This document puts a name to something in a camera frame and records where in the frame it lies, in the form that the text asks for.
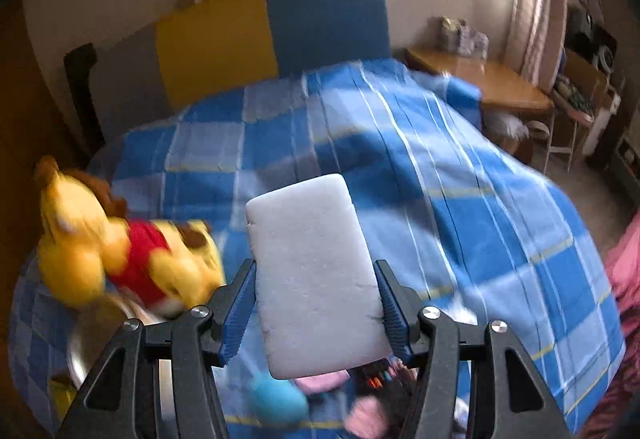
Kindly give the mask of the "white foam sponge block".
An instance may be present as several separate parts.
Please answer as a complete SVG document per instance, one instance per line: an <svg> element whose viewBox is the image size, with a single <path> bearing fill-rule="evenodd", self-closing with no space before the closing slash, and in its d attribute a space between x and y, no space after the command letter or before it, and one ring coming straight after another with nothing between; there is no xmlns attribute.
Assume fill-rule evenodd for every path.
<svg viewBox="0 0 640 439"><path fill-rule="evenodd" d="M378 281L341 175L257 196L245 213L273 378L348 370L390 355Z"/></svg>

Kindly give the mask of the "pink cloth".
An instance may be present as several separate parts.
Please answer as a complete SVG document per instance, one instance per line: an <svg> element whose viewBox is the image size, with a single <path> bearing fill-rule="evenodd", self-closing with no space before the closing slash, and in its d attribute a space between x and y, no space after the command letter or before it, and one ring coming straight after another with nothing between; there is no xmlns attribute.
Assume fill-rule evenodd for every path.
<svg viewBox="0 0 640 439"><path fill-rule="evenodd" d="M605 271L612 285L626 351L604 397L582 427L581 438L606 438L639 392L639 213L606 255Z"/></svg>

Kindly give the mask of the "silver metal can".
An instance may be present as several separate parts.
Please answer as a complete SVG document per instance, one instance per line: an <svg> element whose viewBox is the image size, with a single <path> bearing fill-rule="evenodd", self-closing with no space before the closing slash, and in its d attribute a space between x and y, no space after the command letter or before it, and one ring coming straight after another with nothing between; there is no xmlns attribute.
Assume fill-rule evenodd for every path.
<svg viewBox="0 0 640 439"><path fill-rule="evenodd" d="M67 345L67 369L77 389L122 322L137 318L145 325L164 322L128 295L106 293L79 312ZM172 391L171 362L160 360L160 437L177 438L177 422Z"/></svg>

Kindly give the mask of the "blue plaid bed sheet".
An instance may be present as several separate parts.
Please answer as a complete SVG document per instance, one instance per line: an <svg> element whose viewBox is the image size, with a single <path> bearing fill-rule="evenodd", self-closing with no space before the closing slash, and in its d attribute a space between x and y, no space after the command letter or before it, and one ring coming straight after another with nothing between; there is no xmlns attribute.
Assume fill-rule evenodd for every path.
<svg viewBox="0 0 640 439"><path fill-rule="evenodd" d="M207 221L228 275L250 256L249 199L340 174L371 255L438 307L506 321L578 431L625 352L611 285L570 199L479 122L468 86L347 62L130 129L90 170L136 218Z"/></svg>

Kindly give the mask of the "blue plush toy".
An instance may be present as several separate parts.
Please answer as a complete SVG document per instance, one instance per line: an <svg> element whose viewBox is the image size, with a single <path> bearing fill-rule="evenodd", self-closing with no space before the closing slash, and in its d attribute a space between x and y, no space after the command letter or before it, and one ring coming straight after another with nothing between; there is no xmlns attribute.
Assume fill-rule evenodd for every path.
<svg viewBox="0 0 640 439"><path fill-rule="evenodd" d="M309 413L306 396L285 379L269 373L255 377L250 385L250 408L262 425L292 427L303 422Z"/></svg>

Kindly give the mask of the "items on side table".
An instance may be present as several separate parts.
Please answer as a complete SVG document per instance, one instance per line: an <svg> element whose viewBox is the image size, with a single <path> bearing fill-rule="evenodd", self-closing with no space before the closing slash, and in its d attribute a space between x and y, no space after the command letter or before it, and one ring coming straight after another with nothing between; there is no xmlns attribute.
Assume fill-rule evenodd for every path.
<svg viewBox="0 0 640 439"><path fill-rule="evenodd" d="M486 60L489 38L462 19L442 17L437 34L437 47L464 58Z"/></svg>

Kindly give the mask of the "yellow bear plush toy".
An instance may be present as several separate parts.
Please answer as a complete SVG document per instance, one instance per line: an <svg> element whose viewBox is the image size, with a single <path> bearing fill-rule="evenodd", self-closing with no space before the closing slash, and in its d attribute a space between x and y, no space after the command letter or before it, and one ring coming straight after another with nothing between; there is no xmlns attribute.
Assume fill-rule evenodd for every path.
<svg viewBox="0 0 640 439"><path fill-rule="evenodd" d="M35 169L43 235L42 282L63 305L81 309L106 285L160 318L207 303L224 286L224 266L204 220L132 219L110 184L60 170L51 156Z"/></svg>

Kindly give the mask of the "multicolour upholstered headboard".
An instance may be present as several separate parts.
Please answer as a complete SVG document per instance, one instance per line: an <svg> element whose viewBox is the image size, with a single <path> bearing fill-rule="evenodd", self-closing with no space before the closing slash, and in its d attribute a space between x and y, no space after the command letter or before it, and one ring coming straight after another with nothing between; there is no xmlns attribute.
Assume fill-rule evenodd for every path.
<svg viewBox="0 0 640 439"><path fill-rule="evenodd" d="M392 54L385 0L203 0L63 59L91 151L208 95Z"/></svg>

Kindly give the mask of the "beige curtain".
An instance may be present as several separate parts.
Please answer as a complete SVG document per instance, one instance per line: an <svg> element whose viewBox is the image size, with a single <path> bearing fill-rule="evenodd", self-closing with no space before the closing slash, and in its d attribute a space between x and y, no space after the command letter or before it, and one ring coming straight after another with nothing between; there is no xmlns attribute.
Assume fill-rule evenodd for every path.
<svg viewBox="0 0 640 439"><path fill-rule="evenodd" d="M566 17L567 0L513 0L503 62L543 92L558 74Z"/></svg>

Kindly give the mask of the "white stool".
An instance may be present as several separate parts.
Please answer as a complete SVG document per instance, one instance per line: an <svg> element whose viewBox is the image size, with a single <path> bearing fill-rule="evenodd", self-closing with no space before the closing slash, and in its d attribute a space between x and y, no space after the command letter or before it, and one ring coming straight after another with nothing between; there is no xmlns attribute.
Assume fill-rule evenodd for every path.
<svg viewBox="0 0 640 439"><path fill-rule="evenodd" d="M582 128L590 129L593 124L593 107L572 82L557 81L551 97L554 108L544 155L544 173L547 173L552 155L564 155L566 171L569 172L578 146L578 133Z"/></svg>

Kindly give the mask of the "wooden side table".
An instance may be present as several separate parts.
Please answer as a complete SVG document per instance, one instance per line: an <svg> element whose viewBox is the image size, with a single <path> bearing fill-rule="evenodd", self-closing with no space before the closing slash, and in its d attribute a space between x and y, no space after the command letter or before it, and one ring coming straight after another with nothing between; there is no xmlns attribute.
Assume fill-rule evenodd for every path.
<svg viewBox="0 0 640 439"><path fill-rule="evenodd" d="M485 111L544 115L552 100L537 86L496 60L477 60L423 48L406 48L405 58L413 69L430 74L450 74L482 92Z"/></svg>

